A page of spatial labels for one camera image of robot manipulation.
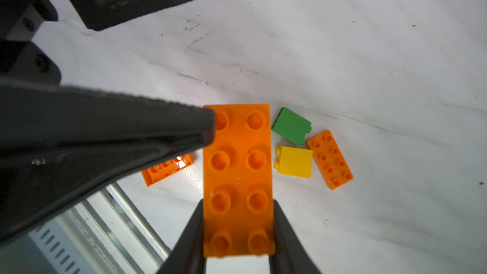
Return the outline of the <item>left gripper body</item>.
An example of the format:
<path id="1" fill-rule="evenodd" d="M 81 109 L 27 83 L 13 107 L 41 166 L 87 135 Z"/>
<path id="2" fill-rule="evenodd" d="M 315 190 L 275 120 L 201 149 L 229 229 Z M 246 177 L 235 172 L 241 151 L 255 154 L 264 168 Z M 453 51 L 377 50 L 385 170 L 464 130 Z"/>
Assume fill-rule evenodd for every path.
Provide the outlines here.
<path id="1" fill-rule="evenodd" d="M 59 86 L 58 66 L 33 43 L 44 22 L 56 22 L 50 0 L 1 0 L 1 83 Z"/>

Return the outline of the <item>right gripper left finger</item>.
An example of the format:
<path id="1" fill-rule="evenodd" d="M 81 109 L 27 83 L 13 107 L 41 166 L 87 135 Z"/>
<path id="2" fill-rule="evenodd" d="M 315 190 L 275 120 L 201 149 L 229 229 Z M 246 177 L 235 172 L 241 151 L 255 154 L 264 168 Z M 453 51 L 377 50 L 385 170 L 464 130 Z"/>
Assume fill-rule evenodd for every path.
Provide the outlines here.
<path id="1" fill-rule="evenodd" d="M 204 274 L 204 212 L 203 200 L 194 210 L 181 237 L 157 274 Z"/>

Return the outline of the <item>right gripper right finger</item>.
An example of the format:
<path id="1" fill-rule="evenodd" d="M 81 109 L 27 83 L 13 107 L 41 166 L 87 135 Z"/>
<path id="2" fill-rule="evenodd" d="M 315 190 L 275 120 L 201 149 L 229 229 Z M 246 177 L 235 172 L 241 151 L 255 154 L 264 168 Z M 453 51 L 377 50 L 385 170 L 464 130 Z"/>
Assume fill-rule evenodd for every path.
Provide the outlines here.
<path id="1" fill-rule="evenodd" d="M 277 200 L 273 201 L 273 208 L 275 253 L 269 257 L 270 273 L 320 274 Z"/>

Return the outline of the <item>orange tall long brick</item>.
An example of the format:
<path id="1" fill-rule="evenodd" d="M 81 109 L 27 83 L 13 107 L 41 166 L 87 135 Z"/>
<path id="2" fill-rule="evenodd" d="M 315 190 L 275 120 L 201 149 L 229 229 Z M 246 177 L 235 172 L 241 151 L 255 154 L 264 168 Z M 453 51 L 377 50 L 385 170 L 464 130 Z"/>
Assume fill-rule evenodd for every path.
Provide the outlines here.
<path id="1" fill-rule="evenodd" d="M 270 106 L 212 105 L 203 150 L 204 256 L 275 253 Z"/>

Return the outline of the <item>orange flat brick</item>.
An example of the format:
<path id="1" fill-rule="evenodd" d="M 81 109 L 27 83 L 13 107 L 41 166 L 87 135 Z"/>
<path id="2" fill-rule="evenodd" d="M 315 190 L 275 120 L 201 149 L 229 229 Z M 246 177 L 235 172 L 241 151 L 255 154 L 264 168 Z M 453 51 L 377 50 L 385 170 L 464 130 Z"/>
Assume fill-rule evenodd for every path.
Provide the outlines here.
<path id="1" fill-rule="evenodd" d="M 170 161 L 160 163 L 156 166 L 142 170 L 145 184 L 150 187 L 176 173 L 182 171 L 194 163 L 194 158 L 191 153 L 183 156 L 178 156 Z"/>

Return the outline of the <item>yellow brick near green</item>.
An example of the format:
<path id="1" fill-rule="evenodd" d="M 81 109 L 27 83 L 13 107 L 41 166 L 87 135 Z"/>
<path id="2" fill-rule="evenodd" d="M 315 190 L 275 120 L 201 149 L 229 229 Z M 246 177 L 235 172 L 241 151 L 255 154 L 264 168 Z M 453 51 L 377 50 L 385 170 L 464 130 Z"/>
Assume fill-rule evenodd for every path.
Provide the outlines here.
<path id="1" fill-rule="evenodd" d="M 274 168 L 281 174 L 311 178 L 313 151 L 302 148 L 279 146 L 275 152 Z"/>

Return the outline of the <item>orange brick near green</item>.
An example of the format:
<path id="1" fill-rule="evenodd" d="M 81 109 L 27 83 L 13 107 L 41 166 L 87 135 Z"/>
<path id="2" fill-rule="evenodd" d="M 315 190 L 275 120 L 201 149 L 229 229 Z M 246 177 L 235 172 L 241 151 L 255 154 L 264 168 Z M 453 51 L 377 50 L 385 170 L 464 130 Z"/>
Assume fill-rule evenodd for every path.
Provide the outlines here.
<path id="1" fill-rule="evenodd" d="M 330 130 L 324 130 L 306 141 L 313 159 L 331 190 L 354 179 L 354 176 Z"/>

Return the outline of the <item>dark green square brick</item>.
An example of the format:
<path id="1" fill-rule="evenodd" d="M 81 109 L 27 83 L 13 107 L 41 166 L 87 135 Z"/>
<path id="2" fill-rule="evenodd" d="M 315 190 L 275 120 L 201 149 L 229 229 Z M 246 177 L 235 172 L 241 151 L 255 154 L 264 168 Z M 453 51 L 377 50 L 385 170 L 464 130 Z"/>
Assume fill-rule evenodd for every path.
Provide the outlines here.
<path id="1" fill-rule="evenodd" d="M 302 146 L 312 131 L 311 122 L 292 110 L 282 107 L 271 129 L 289 142 Z"/>

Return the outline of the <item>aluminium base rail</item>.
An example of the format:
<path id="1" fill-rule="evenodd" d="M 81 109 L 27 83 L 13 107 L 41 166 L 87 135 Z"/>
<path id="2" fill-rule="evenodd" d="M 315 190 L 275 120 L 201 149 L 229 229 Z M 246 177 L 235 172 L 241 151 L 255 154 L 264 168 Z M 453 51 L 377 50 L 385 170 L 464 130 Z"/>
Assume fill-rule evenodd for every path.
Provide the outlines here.
<path id="1" fill-rule="evenodd" d="M 156 273 L 171 253 L 117 183 L 36 227 L 29 238 L 55 273 Z"/>

